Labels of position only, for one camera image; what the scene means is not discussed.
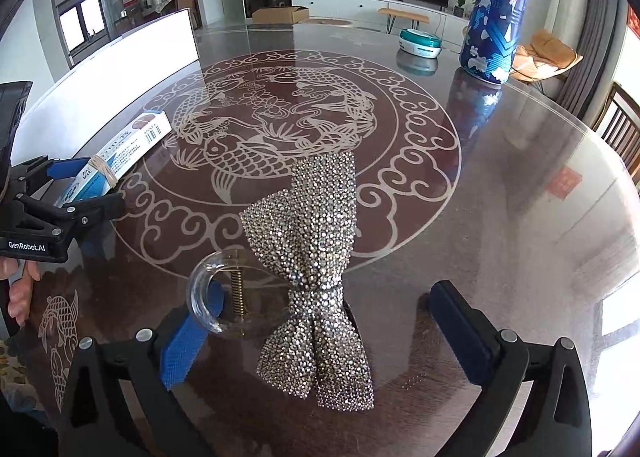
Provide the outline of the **person's hand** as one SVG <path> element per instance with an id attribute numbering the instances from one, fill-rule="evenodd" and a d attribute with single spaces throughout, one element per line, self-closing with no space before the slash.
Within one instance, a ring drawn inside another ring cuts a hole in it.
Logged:
<path id="1" fill-rule="evenodd" d="M 1 278 L 6 279 L 18 273 L 20 263 L 14 259 L 1 259 Z M 35 261 L 26 261 L 22 276 L 14 281 L 9 291 L 9 316 L 23 326 L 29 316 L 30 303 L 32 303 L 32 289 L 36 281 L 40 281 L 39 265 Z"/>

